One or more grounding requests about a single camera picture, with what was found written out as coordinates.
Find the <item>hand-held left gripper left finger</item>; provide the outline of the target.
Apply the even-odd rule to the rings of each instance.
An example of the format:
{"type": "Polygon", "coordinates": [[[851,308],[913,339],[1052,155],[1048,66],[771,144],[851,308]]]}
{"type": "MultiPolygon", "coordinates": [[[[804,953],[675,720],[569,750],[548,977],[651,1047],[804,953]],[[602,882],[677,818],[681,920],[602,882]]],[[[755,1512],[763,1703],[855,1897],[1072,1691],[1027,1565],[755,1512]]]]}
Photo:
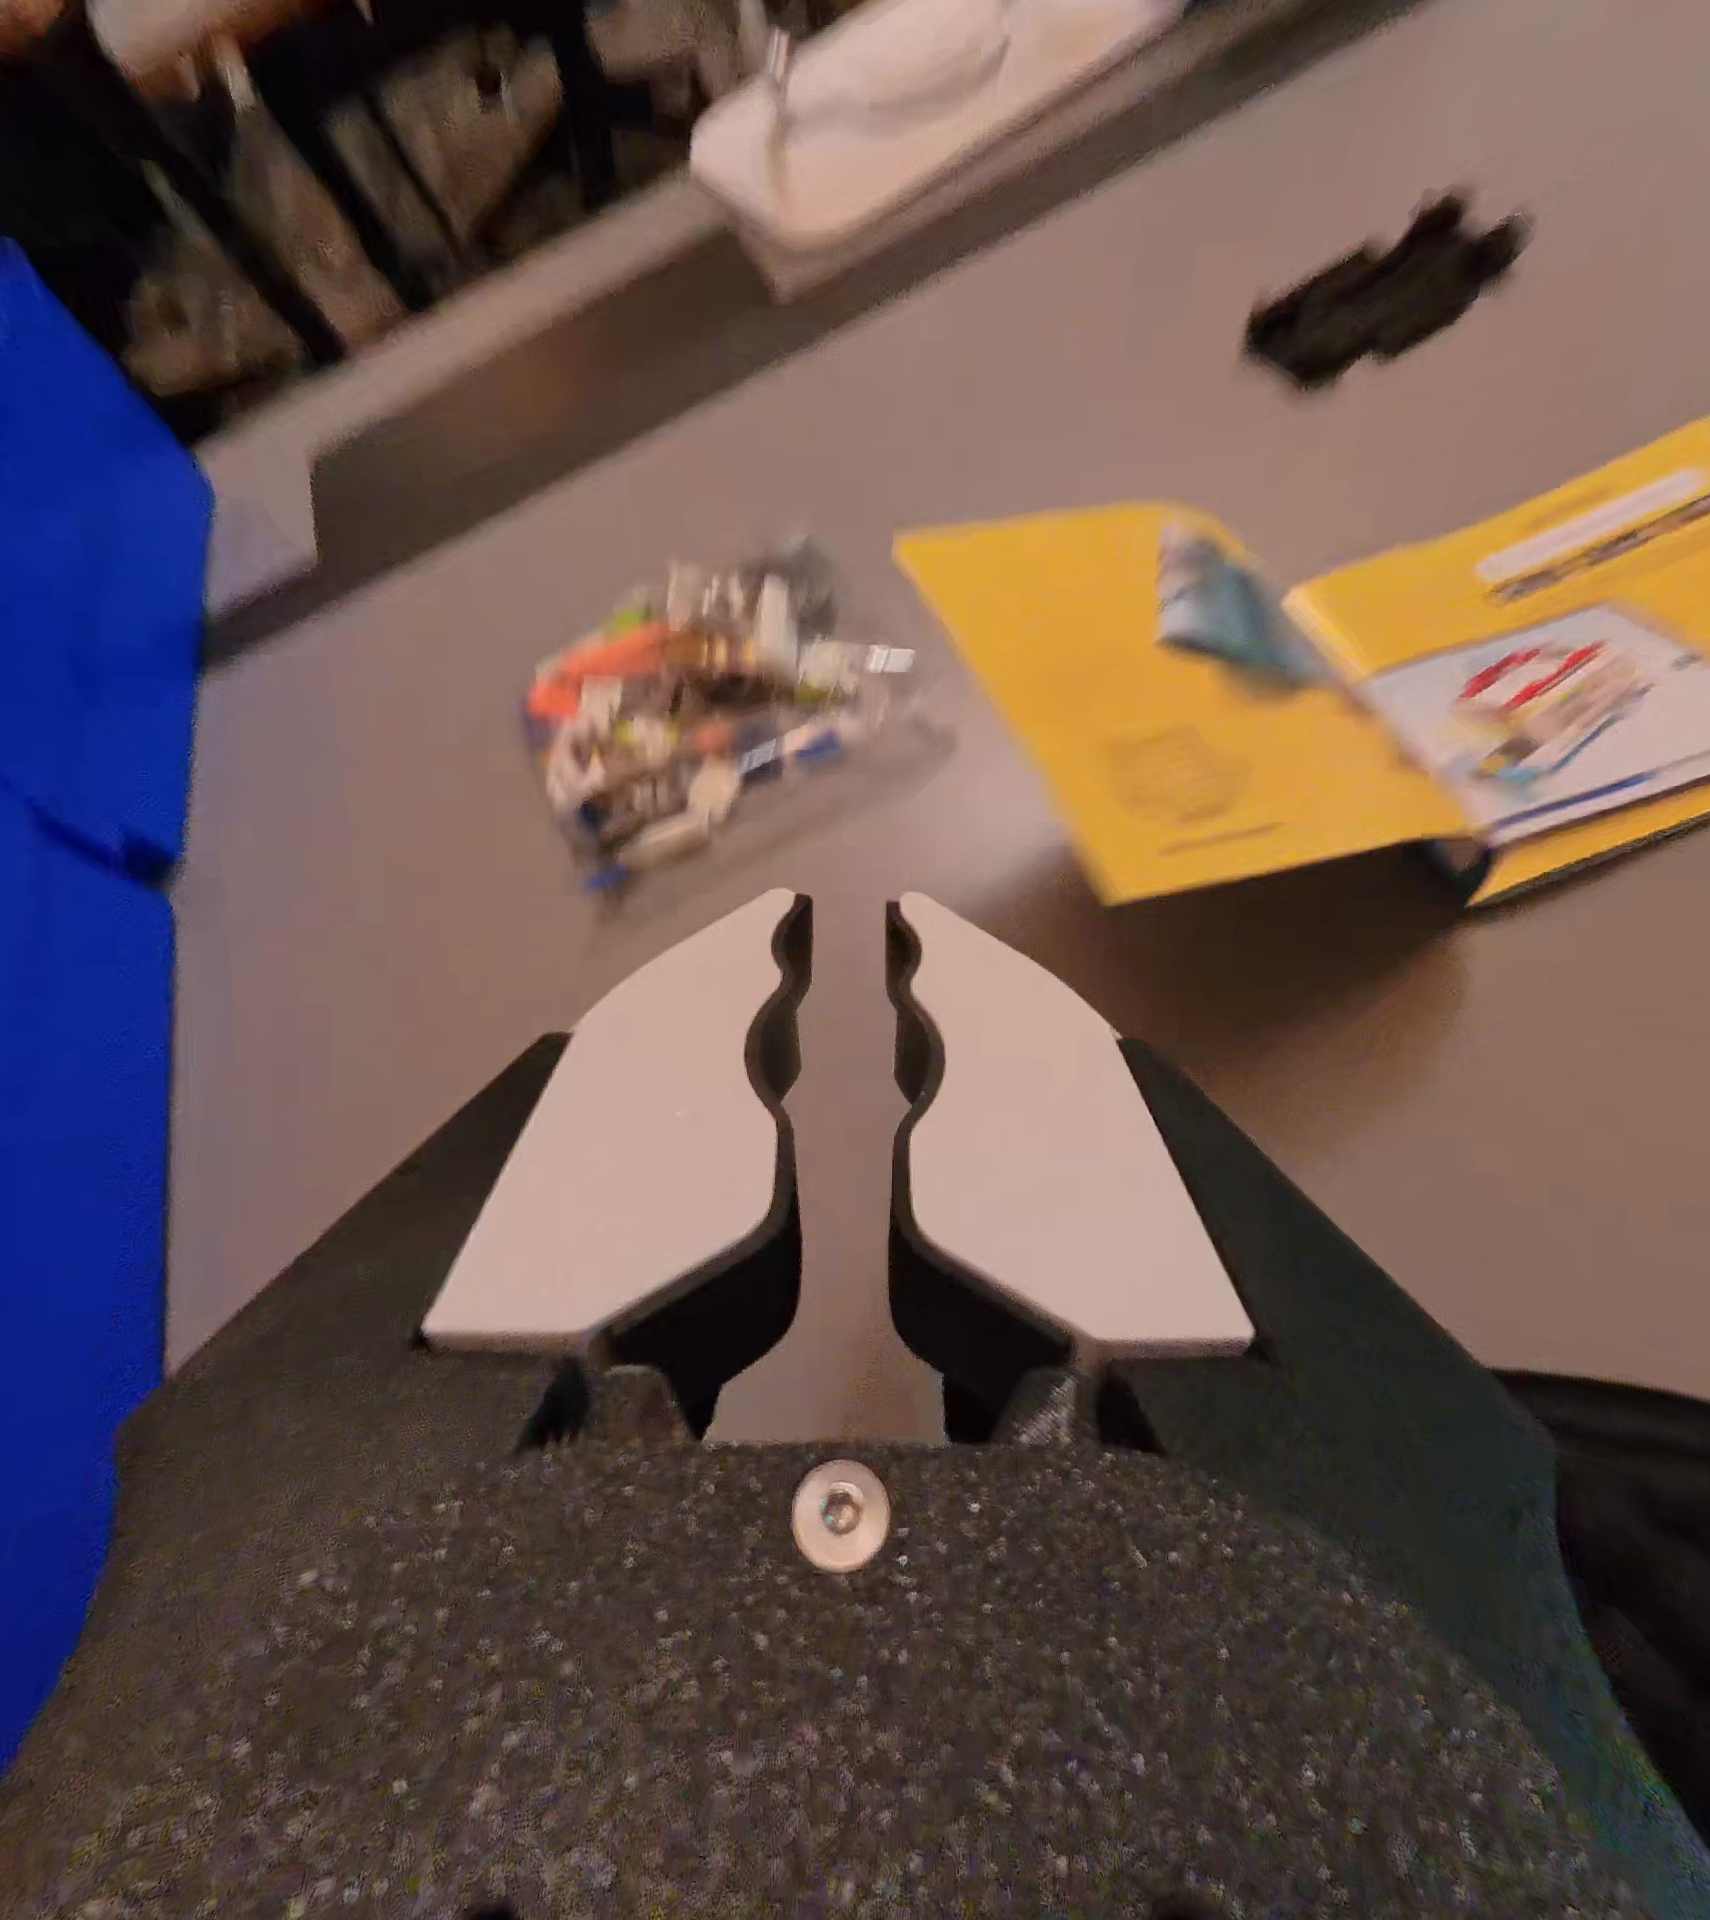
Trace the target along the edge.
{"type": "Polygon", "coordinates": [[[585,1353],[746,1257],[794,1197],[801,997],[794,887],[612,985],[567,1031],[421,1341],[585,1353]]]}

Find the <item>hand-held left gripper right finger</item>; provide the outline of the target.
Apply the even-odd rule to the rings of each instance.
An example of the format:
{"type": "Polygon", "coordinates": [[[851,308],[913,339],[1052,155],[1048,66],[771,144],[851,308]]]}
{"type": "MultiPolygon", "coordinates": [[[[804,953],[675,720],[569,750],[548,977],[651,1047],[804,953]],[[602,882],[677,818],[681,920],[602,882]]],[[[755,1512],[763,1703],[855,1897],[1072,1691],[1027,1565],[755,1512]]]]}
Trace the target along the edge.
{"type": "Polygon", "coordinates": [[[923,891],[887,908],[892,1203],[910,1260],[1083,1363],[1256,1330],[1123,1053],[1074,988],[923,891]]]}

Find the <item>clear bag of lego pieces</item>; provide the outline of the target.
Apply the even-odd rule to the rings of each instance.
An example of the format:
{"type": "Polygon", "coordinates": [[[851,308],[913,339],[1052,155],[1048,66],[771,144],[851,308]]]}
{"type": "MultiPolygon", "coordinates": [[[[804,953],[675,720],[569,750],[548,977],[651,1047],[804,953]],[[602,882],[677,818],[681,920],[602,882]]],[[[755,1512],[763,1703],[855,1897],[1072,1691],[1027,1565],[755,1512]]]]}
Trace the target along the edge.
{"type": "Polygon", "coordinates": [[[664,564],[535,666],[519,724],[572,874],[616,899],[918,739],[925,680],[920,647],[800,535],[664,564]]]}

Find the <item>lego instruction booklet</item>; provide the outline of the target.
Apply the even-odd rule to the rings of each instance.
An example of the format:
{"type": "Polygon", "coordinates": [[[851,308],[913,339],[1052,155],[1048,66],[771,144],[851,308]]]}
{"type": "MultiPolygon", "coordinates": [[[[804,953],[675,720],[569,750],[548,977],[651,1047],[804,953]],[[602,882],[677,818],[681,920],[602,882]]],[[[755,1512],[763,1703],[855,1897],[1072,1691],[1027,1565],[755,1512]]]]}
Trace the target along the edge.
{"type": "Polygon", "coordinates": [[[1425,848],[1481,908],[1710,819],[1710,415],[1283,591],[1168,500],[892,553],[1107,903],[1425,848]]]}

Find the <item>black lego chassis piece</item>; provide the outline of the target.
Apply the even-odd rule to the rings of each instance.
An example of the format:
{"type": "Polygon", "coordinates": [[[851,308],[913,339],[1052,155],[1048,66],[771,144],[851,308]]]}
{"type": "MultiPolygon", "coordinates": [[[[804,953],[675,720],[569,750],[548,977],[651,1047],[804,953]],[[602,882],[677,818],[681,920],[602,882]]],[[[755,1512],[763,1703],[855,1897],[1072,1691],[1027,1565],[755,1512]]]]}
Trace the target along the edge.
{"type": "Polygon", "coordinates": [[[1302,392],[1360,364],[1395,362],[1499,286],[1534,238],[1526,210],[1473,223],[1464,193],[1421,200],[1390,244],[1368,244],[1268,299],[1242,327],[1242,356],[1302,392]]]}

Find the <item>blue plastic bin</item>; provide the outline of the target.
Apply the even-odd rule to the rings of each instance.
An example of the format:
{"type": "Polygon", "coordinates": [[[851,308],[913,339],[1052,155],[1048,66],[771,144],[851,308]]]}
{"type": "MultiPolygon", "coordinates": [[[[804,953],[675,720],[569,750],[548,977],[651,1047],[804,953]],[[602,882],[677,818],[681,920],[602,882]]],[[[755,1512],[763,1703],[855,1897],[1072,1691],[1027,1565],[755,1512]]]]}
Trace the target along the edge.
{"type": "Polygon", "coordinates": [[[165,1349],[175,922],[213,494],[0,242],[0,1779],[165,1349]]]}

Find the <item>black textured oval pad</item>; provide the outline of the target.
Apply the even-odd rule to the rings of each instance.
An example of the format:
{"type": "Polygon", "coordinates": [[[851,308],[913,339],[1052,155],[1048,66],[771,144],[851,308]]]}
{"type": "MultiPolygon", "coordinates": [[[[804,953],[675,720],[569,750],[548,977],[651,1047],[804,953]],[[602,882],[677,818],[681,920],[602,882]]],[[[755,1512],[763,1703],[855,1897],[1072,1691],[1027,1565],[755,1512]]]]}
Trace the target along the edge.
{"type": "Polygon", "coordinates": [[[1710,1401],[1497,1380],[1554,1447],[1562,1564],[1610,1691],[1710,1850],[1710,1401]]]}

